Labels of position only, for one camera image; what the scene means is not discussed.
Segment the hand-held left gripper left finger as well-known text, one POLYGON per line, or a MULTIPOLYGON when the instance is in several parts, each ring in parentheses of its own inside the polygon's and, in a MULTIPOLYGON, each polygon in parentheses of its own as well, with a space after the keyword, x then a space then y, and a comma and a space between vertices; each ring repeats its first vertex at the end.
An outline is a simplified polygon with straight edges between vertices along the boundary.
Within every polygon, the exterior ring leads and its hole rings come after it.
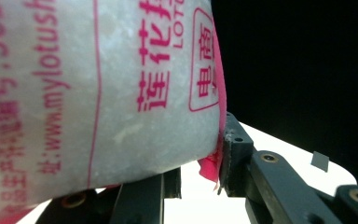
POLYGON ((180 168, 124 184, 109 224, 164 224, 164 200, 181 198, 180 168))

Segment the dark tape patch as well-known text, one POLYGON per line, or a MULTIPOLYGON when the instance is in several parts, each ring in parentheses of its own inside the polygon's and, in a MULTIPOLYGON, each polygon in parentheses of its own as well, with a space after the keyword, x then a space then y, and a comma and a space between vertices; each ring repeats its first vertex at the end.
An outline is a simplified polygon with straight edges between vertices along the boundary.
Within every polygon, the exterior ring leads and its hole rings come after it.
POLYGON ((329 167, 329 157, 320 153, 320 152, 317 152, 317 151, 314 151, 312 153, 312 158, 311 158, 311 162, 310 164, 324 172, 328 172, 328 167, 329 167))

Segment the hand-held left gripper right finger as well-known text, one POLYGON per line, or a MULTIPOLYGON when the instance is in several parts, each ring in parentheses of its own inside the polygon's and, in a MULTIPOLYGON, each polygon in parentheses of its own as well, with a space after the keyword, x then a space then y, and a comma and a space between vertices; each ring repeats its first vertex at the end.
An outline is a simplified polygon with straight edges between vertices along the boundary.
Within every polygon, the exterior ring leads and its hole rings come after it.
POLYGON ((228 197, 246 196, 246 166, 254 151, 252 138, 237 118, 232 113, 227 112, 218 192, 224 190, 228 197))

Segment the pink and white plastic bag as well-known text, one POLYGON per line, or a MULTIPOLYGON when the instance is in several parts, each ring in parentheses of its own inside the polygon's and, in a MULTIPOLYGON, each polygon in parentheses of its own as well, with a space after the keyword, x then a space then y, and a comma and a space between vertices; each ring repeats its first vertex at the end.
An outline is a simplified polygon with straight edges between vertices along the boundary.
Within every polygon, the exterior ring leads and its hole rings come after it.
POLYGON ((190 161, 216 180, 212 0, 0 0, 0 224, 190 161))

